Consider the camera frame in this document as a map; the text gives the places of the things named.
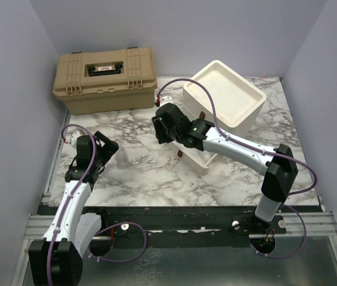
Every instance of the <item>marble countertop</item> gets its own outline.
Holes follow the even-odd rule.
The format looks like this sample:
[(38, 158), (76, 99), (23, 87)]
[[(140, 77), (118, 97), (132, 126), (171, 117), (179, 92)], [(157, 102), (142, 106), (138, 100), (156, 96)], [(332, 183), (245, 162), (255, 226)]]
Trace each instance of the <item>marble countertop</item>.
[[(172, 77), (158, 78), (158, 88)], [(294, 157), (305, 161), (301, 144), (287, 106), (279, 78), (248, 79), (266, 93), (267, 100), (246, 139), (270, 146), (281, 142), (290, 146)], [(181, 105), (182, 82), (167, 87)], [(129, 167), (118, 168), (115, 158), (107, 164), (86, 206), (255, 206), (261, 195), (263, 177), (229, 158), (218, 156), (205, 176), (198, 175), (167, 145), (159, 145), (151, 117), (156, 108), (121, 110), (71, 116), (91, 133), (100, 131), (120, 143), (129, 158)], [(64, 144), (57, 173), (51, 185), (50, 206), (59, 206), (64, 191), (64, 174), (76, 150)], [(311, 184), (308, 170), (298, 166), (293, 190)], [(289, 197), (288, 204), (318, 205), (314, 190)]]

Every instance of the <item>gray wall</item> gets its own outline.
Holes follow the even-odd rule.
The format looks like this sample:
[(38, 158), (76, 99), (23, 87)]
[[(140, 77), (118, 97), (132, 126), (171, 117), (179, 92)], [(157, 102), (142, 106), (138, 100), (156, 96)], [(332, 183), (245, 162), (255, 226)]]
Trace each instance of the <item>gray wall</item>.
[(0, 285), (12, 279), (62, 124), (51, 93), (56, 61), (29, 1), (0, 1)]
[(283, 80), (322, 203), (337, 219), (337, 1), (329, 0)]
[(151, 46), (158, 75), (221, 60), (284, 76), (326, 0), (31, 0), (59, 54)]

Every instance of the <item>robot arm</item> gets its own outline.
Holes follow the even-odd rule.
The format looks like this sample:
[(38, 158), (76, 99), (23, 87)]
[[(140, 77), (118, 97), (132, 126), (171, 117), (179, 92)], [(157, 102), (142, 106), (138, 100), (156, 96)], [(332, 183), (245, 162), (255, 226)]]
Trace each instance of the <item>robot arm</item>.
[(92, 157), (90, 137), (77, 135), (79, 134), (75, 132), (72, 136), (71, 145), (77, 149), (77, 156), (65, 174), (66, 184), (62, 202), (42, 240), (32, 241), (29, 247), (30, 267), (34, 284), (37, 286), (48, 285), (47, 252), (58, 220), (61, 220), (60, 229), (55, 239), (51, 260), (51, 275), (54, 285), (78, 284), (82, 274), (82, 256), (95, 233), (101, 229), (101, 216), (94, 213), (82, 214), (82, 211), (99, 174), (119, 147), (116, 142), (109, 140), (102, 133), (96, 132), (94, 134), (97, 144), (94, 163), (65, 206), (67, 199), (72, 196), (72, 189), (85, 173)]
[[(261, 154), (227, 140), (220, 135), (213, 123), (203, 119), (190, 121), (175, 104), (170, 102), (160, 106), (152, 122), (160, 144), (177, 141), (187, 148), (222, 154), (247, 165), (264, 176), (261, 188), (263, 196), (255, 210), (255, 218), (264, 223), (270, 223), (273, 220), (279, 206), (286, 201), (298, 174), (293, 161)], [(263, 146), (224, 130), (223, 132), (228, 135), (227, 137), (249, 146), (293, 157), (291, 149), (283, 144), (278, 148)]]

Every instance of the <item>bolt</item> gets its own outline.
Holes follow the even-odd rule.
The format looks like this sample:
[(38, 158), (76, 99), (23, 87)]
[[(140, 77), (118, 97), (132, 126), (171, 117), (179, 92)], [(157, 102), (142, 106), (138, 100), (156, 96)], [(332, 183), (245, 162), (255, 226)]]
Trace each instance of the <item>bolt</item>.
[(128, 227), (129, 227), (128, 223), (124, 223), (123, 225), (120, 226), (120, 228), (124, 231), (126, 231)]
[(232, 227), (235, 229), (235, 230), (238, 230), (240, 228), (240, 223), (236, 220), (234, 220), (232, 222)]
[(278, 226), (280, 228), (285, 228), (286, 227), (286, 222), (282, 219), (278, 221)]

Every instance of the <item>tan plastic case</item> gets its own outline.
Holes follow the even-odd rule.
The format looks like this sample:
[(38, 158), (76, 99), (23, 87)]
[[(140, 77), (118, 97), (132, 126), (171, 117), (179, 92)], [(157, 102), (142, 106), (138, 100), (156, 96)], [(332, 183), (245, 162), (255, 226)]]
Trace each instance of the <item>tan plastic case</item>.
[(61, 55), (53, 93), (81, 115), (153, 107), (156, 87), (153, 51), (128, 48)]

